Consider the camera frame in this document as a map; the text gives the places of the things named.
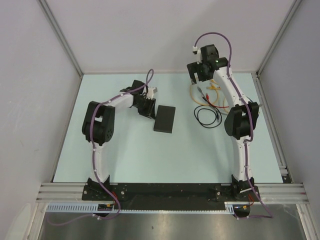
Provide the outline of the black network switch box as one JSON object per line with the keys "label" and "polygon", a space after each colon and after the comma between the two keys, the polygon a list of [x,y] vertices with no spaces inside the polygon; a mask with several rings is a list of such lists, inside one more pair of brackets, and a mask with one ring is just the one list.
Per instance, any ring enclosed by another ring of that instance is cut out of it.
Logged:
{"label": "black network switch box", "polygon": [[176,108],[174,106],[159,105],[153,130],[155,132],[168,133],[173,132]]}

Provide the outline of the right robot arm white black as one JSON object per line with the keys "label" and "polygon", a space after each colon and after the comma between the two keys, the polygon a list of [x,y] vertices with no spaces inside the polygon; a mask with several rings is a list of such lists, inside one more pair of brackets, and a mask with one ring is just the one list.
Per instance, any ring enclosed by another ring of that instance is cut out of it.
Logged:
{"label": "right robot arm white black", "polygon": [[234,157],[230,194],[235,200],[242,201],[255,186],[250,167],[250,143],[254,138],[259,104],[250,101],[240,89],[233,77],[230,60],[220,57],[215,45],[194,46],[192,53],[196,61],[187,65],[192,84],[215,80],[226,98],[229,112],[224,129],[231,137]]}

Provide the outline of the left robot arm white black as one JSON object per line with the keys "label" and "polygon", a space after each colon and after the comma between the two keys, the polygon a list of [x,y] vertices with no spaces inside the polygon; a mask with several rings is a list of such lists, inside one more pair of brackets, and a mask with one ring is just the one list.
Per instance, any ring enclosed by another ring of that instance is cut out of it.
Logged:
{"label": "left robot arm white black", "polygon": [[97,183],[93,194],[100,200],[110,196],[110,173],[103,160],[103,152],[107,143],[115,133],[116,113],[136,108],[139,115],[155,119],[155,94],[158,89],[149,86],[148,82],[134,80],[131,86],[123,88],[119,93],[105,102],[91,101],[82,124],[82,134],[91,144],[91,177]]}

